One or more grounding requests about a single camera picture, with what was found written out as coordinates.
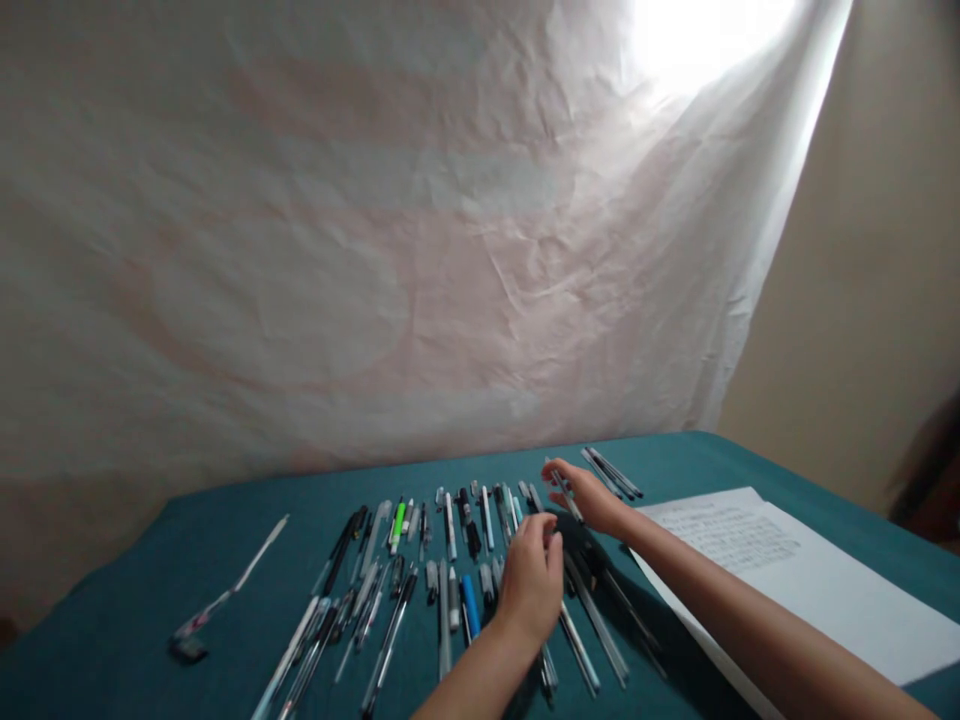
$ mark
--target green pen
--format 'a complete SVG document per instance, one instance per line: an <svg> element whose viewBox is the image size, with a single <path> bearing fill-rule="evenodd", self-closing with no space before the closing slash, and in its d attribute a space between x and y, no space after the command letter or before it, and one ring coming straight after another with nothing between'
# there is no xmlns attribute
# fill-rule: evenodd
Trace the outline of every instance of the green pen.
<svg viewBox="0 0 960 720"><path fill-rule="evenodd" d="M390 555L397 554L397 545L400 544L400 535L403 530L403 516L407 511L407 506L403 504L403 498L400 498L400 504L397 505L397 519L393 523L393 538L390 540Z"/></svg>

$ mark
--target sheet of paper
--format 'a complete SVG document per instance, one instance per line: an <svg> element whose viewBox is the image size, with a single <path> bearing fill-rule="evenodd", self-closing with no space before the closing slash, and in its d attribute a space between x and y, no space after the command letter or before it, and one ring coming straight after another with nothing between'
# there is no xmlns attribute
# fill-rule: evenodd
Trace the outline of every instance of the sheet of paper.
<svg viewBox="0 0 960 720"><path fill-rule="evenodd" d="M641 511L836 640L897 685L960 661L960 625L903 592L752 488ZM780 718L636 553L634 559L727 680L763 718Z"/></svg>

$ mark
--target light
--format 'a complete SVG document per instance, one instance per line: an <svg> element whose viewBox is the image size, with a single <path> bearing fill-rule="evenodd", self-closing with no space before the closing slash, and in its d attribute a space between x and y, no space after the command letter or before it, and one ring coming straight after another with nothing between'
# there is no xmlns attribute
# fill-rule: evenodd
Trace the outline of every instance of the light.
<svg viewBox="0 0 960 720"><path fill-rule="evenodd" d="M798 0L639 0L634 52L664 95L693 95L775 42Z"/></svg>

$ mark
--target white backdrop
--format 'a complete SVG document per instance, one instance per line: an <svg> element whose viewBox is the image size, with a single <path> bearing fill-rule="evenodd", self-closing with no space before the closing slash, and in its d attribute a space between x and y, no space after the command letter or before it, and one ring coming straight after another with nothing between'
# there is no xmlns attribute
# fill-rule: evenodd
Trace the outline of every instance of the white backdrop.
<svg viewBox="0 0 960 720"><path fill-rule="evenodd" d="M174 494L710 428L838 0L33 2L0 49L0 613Z"/></svg>

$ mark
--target curtain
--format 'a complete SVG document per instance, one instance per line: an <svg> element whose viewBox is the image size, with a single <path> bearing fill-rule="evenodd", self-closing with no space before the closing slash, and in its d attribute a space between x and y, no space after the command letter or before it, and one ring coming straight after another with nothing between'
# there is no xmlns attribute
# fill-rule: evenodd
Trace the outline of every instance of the curtain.
<svg viewBox="0 0 960 720"><path fill-rule="evenodd" d="M0 613L184 492L712 428L848 12L8 8Z"/></svg>

